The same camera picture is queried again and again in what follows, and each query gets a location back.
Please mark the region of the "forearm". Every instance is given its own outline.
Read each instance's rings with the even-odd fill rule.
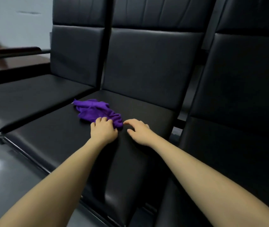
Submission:
[[[103,147],[90,139],[24,195],[0,219],[0,226],[66,226]]]
[[[269,207],[235,182],[161,137],[150,147],[213,226],[269,226]]]

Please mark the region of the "white wall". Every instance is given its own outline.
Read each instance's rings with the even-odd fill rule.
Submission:
[[[0,0],[0,45],[49,49],[52,0]]]

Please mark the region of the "hand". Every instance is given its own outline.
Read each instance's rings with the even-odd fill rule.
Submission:
[[[138,144],[151,146],[154,140],[158,137],[158,135],[149,128],[148,124],[144,124],[137,119],[126,120],[124,121],[124,124],[133,126],[135,131],[128,129],[127,132]]]
[[[91,123],[91,138],[107,145],[117,138],[117,129],[112,125],[113,121],[107,121],[106,117],[97,118],[96,122]]]

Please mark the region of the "right hand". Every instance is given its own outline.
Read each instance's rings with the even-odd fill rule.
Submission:
[[[150,146],[158,137],[158,135],[149,128],[148,124],[144,124],[137,119],[126,120],[124,121],[124,124],[133,126],[134,131],[132,129],[127,129],[127,132],[138,144]]]

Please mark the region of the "left hand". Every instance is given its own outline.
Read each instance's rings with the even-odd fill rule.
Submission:
[[[117,129],[113,127],[113,121],[107,121],[106,117],[99,117],[96,122],[91,123],[91,138],[107,145],[117,138]]]

